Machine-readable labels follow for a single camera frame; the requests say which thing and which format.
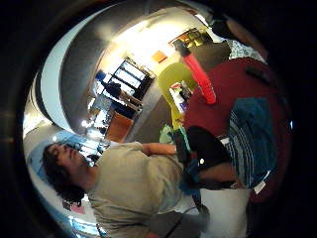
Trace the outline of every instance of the man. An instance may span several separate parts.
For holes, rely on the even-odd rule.
[[[88,194],[98,224],[110,237],[158,238],[144,223],[186,199],[178,188],[183,165],[175,152],[170,144],[121,144],[89,167],[77,151],[52,144],[45,148],[43,162],[49,183],[63,199],[80,203]],[[205,170],[200,178],[231,179],[227,166]]]

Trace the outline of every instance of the person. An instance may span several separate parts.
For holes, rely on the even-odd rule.
[[[197,131],[188,133],[196,136]],[[221,158],[215,160],[216,166],[202,171],[200,178],[236,179],[229,164],[223,162]],[[178,188],[183,164],[172,144],[113,146],[93,167],[67,145],[51,144],[44,149],[43,164],[49,183],[63,199],[80,204],[87,193],[97,223],[114,238],[158,238],[147,221],[158,213],[172,211],[186,198]]]
[[[104,89],[114,98],[123,100],[128,107],[135,111],[141,112],[143,109],[142,101],[130,95],[125,90],[121,89],[121,84],[116,82],[103,82],[101,81]]]
[[[217,36],[232,40],[235,51],[246,52],[246,55],[267,62],[267,49],[260,43],[260,41],[241,24],[233,19],[216,20],[212,25],[212,32]]]

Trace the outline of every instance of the man's arm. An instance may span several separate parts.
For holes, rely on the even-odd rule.
[[[149,232],[146,238],[159,238],[159,236],[157,236],[155,233]]]
[[[175,155],[176,147],[170,144],[148,143],[142,145],[142,152],[147,156],[151,155]]]

